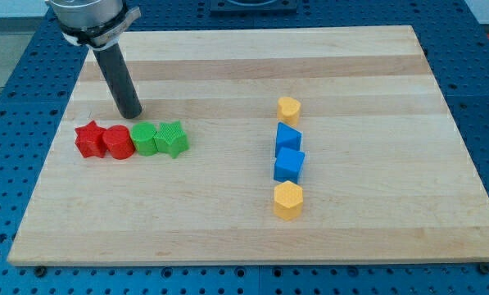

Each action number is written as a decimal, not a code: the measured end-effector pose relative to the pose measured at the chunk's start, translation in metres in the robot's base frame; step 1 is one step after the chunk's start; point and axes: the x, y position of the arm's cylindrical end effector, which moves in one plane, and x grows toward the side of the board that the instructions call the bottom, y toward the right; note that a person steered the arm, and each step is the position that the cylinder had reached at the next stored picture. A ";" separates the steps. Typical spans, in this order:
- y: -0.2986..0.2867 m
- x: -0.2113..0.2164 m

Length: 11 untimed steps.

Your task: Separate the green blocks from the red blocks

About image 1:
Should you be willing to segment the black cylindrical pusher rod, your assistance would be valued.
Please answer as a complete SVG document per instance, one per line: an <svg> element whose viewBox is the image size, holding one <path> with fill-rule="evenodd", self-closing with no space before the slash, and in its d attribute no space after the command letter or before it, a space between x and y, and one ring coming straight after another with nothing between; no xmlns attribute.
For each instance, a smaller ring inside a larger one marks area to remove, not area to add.
<svg viewBox="0 0 489 295"><path fill-rule="evenodd" d="M116 43L104 50L94 51L93 54L119 113L125 119L133 119L139 116L143 108L120 46Z"/></svg>

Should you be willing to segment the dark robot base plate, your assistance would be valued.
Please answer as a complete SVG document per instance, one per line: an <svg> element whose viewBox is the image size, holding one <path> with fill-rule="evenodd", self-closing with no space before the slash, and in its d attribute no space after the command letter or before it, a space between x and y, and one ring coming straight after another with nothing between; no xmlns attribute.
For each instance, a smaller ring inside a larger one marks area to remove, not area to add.
<svg viewBox="0 0 489 295"><path fill-rule="evenodd" d="M298 0L210 0L211 14L294 12Z"/></svg>

